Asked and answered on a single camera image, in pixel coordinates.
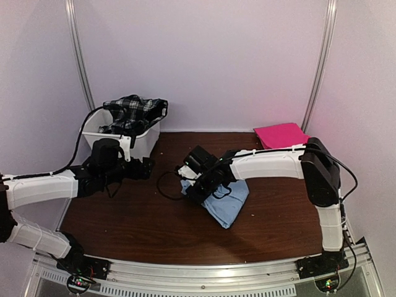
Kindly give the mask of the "light blue shirt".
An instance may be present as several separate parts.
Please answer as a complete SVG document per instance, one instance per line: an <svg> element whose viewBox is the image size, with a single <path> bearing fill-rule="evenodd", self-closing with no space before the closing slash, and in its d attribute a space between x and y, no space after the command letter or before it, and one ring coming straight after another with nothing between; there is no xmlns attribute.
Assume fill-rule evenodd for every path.
<svg viewBox="0 0 396 297"><path fill-rule="evenodd" d="M249 195L245 180L230 183L228 187L217 187L214 194L221 199L211 195L200 204L224 229L232 226Z"/></svg>

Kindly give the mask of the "pink trousers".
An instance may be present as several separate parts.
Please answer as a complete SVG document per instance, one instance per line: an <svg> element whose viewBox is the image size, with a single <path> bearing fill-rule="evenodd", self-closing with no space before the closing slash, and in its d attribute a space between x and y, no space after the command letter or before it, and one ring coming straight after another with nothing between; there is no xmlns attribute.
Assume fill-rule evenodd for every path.
<svg viewBox="0 0 396 297"><path fill-rule="evenodd" d="M279 149L305 144L310 138L296 123L258 127L254 128L254 132L265 149Z"/></svg>

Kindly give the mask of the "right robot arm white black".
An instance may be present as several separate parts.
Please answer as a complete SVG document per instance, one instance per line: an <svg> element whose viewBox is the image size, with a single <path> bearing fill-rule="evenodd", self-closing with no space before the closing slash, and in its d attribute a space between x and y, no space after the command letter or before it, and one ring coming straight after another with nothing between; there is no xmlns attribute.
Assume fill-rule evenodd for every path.
<svg viewBox="0 0 396 297"><path fill-rule="evenodd" d="M323 143L315 137L305 144L269 150L228 150L220 158L200 145L189 152L177 174L188 181L186 194L201 203L219 185L252 178L295 178L305 182L308 199L315 206L322 232L322 254L317 268L330 273L343 257L340 168Z"/></svg>

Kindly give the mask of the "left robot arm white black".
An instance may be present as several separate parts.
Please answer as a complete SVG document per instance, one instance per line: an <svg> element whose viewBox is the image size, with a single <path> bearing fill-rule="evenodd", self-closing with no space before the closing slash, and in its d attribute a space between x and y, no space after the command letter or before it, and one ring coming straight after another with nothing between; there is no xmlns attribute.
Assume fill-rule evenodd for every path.
<svg viewBox="0 0 396 297"><path fill-rule="evenodd" d="M76 275L84 274L89 262L79 252L82 247L71 235L52 231L13 214L18 207L56 199L90 197L108 190L109 185L124 179L149 179L155 162L144 157L118 160L112 167L73 166L59 174L19 179L1 178L1 242L16 243L64 259Z"/></svg>

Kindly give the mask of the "white plastic laundry bin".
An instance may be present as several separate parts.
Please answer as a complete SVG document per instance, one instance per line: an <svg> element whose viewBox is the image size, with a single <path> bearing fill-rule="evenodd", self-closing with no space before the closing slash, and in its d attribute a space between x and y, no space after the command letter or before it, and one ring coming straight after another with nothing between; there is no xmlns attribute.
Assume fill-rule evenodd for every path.
<svg viewBox="0 0 396 297"><path fill-rule="evenodd" d="M133 137L128 137L119 134L104 134L99 133L99 127L108 126L112 123L112 115L108 110L96 111L84 125L82 135L87 141L90 148L93 148L95 141L109 138L115 139L120 143L121 148L124 149L125 157L138 158L142 160L144 157L149 157L160 135L160 123L156 123L143 134Z"/></svg>

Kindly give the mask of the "black white plaid garment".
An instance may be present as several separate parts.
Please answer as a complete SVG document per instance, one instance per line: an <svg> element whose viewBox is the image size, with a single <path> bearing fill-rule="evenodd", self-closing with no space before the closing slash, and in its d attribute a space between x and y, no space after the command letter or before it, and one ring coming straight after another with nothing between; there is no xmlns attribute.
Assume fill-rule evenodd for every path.
<svg viewBox="0 0 396 297"><path fill-rule="evenodd" d="M113 121L109 125L100 126L99 133L132 137L143 134L164 119L168 114L168 101L129 95L104 102L103 109L110 112Z"/></svg>

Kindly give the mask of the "front aluminium rail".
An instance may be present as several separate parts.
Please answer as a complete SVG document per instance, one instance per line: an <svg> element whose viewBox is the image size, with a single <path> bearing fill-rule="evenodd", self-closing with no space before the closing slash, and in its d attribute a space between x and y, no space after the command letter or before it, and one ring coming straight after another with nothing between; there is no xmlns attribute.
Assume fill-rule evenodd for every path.
<svg viewBox="0 0 396 297"><path fill-rule="evenodd" d="M353 246L356 268L336 294L321 292L319 277L301 278L297 258L235 265L160 265L109 260L107 278L81 296L385 296L366 244ZM76 296L69 274L37 254L22 296Z"/></svg>

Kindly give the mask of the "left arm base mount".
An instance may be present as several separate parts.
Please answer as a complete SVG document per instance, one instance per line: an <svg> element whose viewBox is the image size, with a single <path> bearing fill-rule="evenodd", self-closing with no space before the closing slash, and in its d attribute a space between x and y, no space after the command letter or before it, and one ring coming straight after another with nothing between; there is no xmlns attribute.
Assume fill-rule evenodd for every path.
<svg viewBox="0 0 396 297"><path fill-rule="evenodd" d="M66 288L73 295L79 296L89 289L99 289L100 281L106 280L110 270L110 261L86 256L81 249L72 249L65 258L54 256L56 267L66 271L69 276Z"/></svg>

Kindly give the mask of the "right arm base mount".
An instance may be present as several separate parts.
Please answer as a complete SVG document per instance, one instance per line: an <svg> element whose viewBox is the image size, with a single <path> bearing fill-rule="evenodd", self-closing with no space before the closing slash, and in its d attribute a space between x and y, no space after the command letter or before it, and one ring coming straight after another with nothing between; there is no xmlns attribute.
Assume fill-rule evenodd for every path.
<svg viewBox="0 0 396 297"><path fill-rule="evenodd" d="M336 294L351 280L356 270L356 254L353 252L353 268L348 278L342 280L341 269L349 267L344 246L339 251L325 251L316 256L306 256L296 260L295 265L300 279L315 278L316 288L327 295Z"/></svg>

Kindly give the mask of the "left aluminium frame post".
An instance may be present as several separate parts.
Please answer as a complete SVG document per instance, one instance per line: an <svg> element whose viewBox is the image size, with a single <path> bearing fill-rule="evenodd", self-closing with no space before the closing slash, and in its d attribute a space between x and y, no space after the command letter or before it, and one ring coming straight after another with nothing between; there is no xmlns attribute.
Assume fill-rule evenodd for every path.
<svg viewBox="0 0 396 297"><path fill-rule="evenodd" d="M65 0L66 17L69 24L69 31L71 34L71 43L74 51L75 61L77 64L77 74L80 79L80 84L84 94L85 102L88 110L92 111L95 109L95 103L90 88L87 70L85 67L84 56L82 52L82 45L79 36L79 29L77 24L77 16L75 13L75 4L73 0Z"/></svg>

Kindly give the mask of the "aluminium frame post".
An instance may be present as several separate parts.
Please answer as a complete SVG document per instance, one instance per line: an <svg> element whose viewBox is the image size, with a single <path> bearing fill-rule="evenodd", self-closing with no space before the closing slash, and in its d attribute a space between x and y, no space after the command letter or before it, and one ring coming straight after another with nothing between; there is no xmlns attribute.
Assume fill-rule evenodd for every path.
<svg viewBox="0 0 396 297"><path fill-rule="evenodd" d="M322 81L324 78L325 67L329 57L330 48L334 36L335 24L337 20L337 3L337 0L327 1L327 10L324 19L324 31L322 34L321 48L319 51L317 67L309 95L309 100L304 113L303 122L301 124L301 130L304 133L308 132L308 127L314 113L315 104L318 99Z"/></svg>
<svg viewBox="0 0 396 297"><path fill-rule="evenodd" d="M82 52L82 45L79 36L79 29L77 24L77 16L75 13L75 4L73 0L65 0L66 17L69 24L69 31L71 34L71 43L74 51L75 61L77 64L77 74L80 79L80 84L84 94L85 102L88 110L92 111L95 109L95 103L90 88L87 70L85 67L84 56Z"/></svg>

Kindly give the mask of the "right aluminium frame post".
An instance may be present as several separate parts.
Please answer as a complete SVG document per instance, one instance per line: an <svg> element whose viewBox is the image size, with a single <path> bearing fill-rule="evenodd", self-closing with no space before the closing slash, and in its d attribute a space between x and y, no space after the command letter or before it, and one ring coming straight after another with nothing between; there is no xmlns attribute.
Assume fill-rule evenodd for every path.
<svg viewBox="0 0 396 297"><path fill-rule="evenodd" d="M314 113L315 104L318 99L322 81L324 78L325 67L329 57L330 48L334 36L335 24L337 20L337 3L337 0L327 1L327 10L324 19L324 31L322 34L321 48L319 51L317 67L309 95L309 100L304 113L303 122L301 124L301 130L304 133L308 132L308 127Z"/></svg>

